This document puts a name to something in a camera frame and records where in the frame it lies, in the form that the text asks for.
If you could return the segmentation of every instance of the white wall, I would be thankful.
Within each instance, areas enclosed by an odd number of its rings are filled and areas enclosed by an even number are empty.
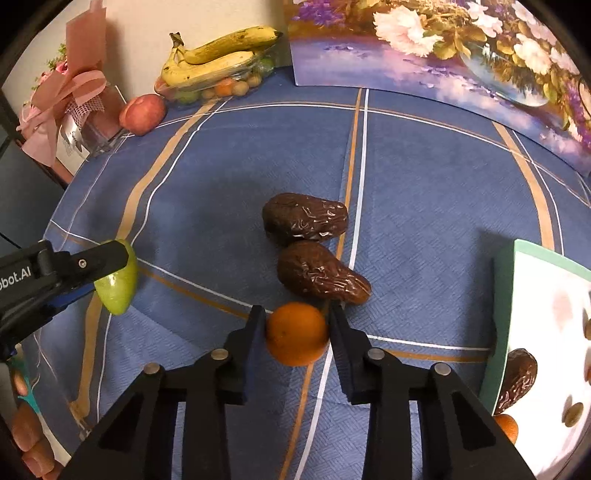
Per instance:
[[[66,22],[89,4],[90,0],[73,0],[27,47],[2,87],[15,112],[29,100],[34,79],[47,60],[57,55]],[[108,20],[105,74],[127,99],[154,91],[154,81],[172,47],[170,32],[179,31],[193,48],[254,25],[287,31],[282,0],[103,0],[103,4]],[[280,45],[279,64],[290,64],[286,37]],[[77,158],[64,158],[60,150],[58,158],[75,171]]]

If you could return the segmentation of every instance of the pink ribbon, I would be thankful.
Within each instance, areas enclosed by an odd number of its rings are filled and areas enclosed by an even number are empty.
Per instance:
[[[78,106],[105,90],[107,81],[100,70],[76,75],[72,79],[53,71],[31,99],[31,106],[21,112],[21,131],[27,140],[23,152],[48,167],[56,161],[58,124],[72,95]]]

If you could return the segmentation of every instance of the flower painting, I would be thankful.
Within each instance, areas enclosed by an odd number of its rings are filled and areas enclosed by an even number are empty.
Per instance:
[[[450,103],[591,172],[591,94],[550,29],[516,0],[285,0],[298,85]]]

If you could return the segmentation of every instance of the human hand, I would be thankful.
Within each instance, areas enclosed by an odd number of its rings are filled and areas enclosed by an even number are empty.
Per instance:
[[[12,383],[22,397],[28,393],[27,383],[20,372],[14,372]],[[56,462],[49,440],[43,434],[39,417],[27,402],[22,402],[12,419],[12,437],[24,452],[22,460],[37,478],[57,480],[63,466]]]

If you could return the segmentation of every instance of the metal bolt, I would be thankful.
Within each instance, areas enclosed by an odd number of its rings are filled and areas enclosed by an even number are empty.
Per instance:
[[[225,348],[216,348],[212,351],[212,358],[214,360],[225,360],[228,358],[229,352]]]
[[[368,357],[371,360],[381,360],[386,356],[386,353],[381,348],[370,348],[368,350]]]
[[[452,369],[448,364],[435,364],[435,372],[438,373],[439,375],[443,375],[444,377],[446,375],[449,375],[450,373],[452,373]]]
[[[160,365],[150,362],[149,364],[144,365],[144,373],[146,375],[154,375],[157,374],[160,370]]]

